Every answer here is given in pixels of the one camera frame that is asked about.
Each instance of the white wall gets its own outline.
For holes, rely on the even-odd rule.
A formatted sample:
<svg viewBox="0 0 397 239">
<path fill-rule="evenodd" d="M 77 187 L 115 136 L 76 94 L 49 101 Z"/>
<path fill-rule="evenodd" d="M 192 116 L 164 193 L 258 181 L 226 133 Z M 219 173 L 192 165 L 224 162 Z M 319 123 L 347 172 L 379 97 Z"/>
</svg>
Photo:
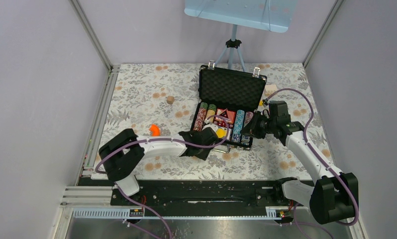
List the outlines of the white wall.
<svg viewBox="0 0 397 239">
<path fill-rule="evenodd" d="M 0 239 L 47 237 L 105 76 L 68 1 L 0 0 Z"/>
<path fill-rule="evenodd" d="M 397 238 L 397 0 L 347 0 L 307 68 L 370 239 Z"/>
<path fill-rule="evenodd" d="M 298 1 L 286 33 L 239 26 L 247 63 L 302 62 L 335 0 Z M 184 13 L 184 0 L 80 0 L 113 64 L 216 60 L 232 25 Z M 222 62 L 227 62 L 227 55 Z"/>
</svg>

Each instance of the table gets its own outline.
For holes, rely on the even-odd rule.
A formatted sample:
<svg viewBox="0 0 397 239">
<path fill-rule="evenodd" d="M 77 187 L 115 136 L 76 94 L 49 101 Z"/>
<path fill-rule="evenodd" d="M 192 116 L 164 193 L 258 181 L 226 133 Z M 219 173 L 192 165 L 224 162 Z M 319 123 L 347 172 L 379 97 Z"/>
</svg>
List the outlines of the table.
<svg viewBox="0 0 397 239">
<path fill-rule="evenodd" d="M 199 102 L 199 68 L 201 64 L 123 64 L 120 67 L 106 123 L 100 139 L 104 145 L 126 128 L 137 135 L 150 135 L 149 127 L 156 124 L 161 135 L 189 130 Z M 321 118 L 301 63 L 245 64 L 248 72 L 254 67 L 266 75 L 267 85 L 278 89 L 294 88 L 303 92 L 314 107 L 315 116 L 308 136 L 332 160 Z M 227 68 L 227 64 L 218 64 Z M 240 64 L 233 65 L 241 71 Z M 166 103 L 167 96 L 175 102 Z M 288 103 L 292 121 L 303 125 L 310 115 L 306 101 L 297 93 L 281 92 L 273 98 Z M 268 135 L 254 139 L 250 151 L 231 149 L 230 153 L 211 152 L 207 161 L 194 157 L 160 156 L 140 161 L 133 173 L 144 180 L 276 180 L 298 177 L 311 180 L 300 161 L 277 139 Z M 106 175 L 92 174 L 92 179 L 106 179 Z"/>
</svg>

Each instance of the metal latch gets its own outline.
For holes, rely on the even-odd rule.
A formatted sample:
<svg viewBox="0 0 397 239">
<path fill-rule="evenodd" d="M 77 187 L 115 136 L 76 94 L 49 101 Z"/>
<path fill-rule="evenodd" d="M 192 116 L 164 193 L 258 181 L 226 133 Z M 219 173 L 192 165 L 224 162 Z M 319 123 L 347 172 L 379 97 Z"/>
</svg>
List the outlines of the metal latch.
<svg viewBox="0 0 397 239">
<path fill-rule="evenodd" d="M 253 77 L 259 77 L 260 75 L 260 68 L 258 67 L 254 67 L 254 71 L 253 71 Z"/>
<path fill-rule="evenodd" d="M 214 61 L 209 61 L 209 70 L 214 70 Z"/>
</svg>

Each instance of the floral pattern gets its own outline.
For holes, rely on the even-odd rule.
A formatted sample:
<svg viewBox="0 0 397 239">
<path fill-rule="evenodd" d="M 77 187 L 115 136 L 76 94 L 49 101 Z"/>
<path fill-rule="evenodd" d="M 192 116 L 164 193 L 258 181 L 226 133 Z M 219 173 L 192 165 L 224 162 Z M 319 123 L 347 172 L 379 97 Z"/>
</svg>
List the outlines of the floral pattern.
<svg viewBox="0 0 397 239">
<path fill-rule="evenodd" d="M 132 128 L 138 135 L 150 135 L 149 127 L 156 124 L 161 135 L 189 130 L 199 102 L 199 68 L 201 64 L 124 64 L 121 65 L 100 140 L 102 146 L 119 132 Z M 247 71 L 260 67 L 267 84 L 278 89 L 295 88 L 303 92 L 315 107 L 305 70 L 301 63 L 245 64 Z M 227 68 L 227 64 L 218 67 Z M 241 71 L 241 65 L 233 69 Z M 175 97 L 172 105 L 167 96 Z M 284 91 L 275 100 L 288 103 L 293 121 L 307 122 L 310 110 L 306 101 L 294 92 Z M 308 135 L 332 160 L 322 122 L 315 117 Z M 253 140 L 250 151 L 231 149 L 228 154 L 211 152 L 206 161 L 195 157 L 158 156 L 145 158 L 134 170 L 138 179 L 178 180 L 274 180 L 284 177 L 311 179 L 303 165 L 277 139 L 267 136 Z M 93 179 L 106 175 L 93 174 Z"/>
</svg>

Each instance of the open case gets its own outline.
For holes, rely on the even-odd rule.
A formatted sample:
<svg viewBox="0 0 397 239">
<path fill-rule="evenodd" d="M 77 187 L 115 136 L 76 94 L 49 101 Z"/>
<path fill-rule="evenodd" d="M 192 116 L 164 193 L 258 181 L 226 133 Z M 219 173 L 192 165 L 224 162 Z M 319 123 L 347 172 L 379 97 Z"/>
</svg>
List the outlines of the open case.
<svg viewBox="0 0 397 239">
<path fill-rule="evenodd" d="M 253 73 L 217 68 L 213 61 L 208 66 L 202 65 L 199 70 L 199 103 L 191 130 L 200 131 L 209 123 L 217 124 L 221 132 L 216 132 L 219 138 L 228 134 L 224 145 L 250 150 L 253 138 L 241 135 L 239 130 L 251 120 L 259 106 L 267 80 L 259 72 L 257 67 Z M 228 126 L 217 118 L 204 120 L 211 115 L 226 118 Z"/>
</svg>

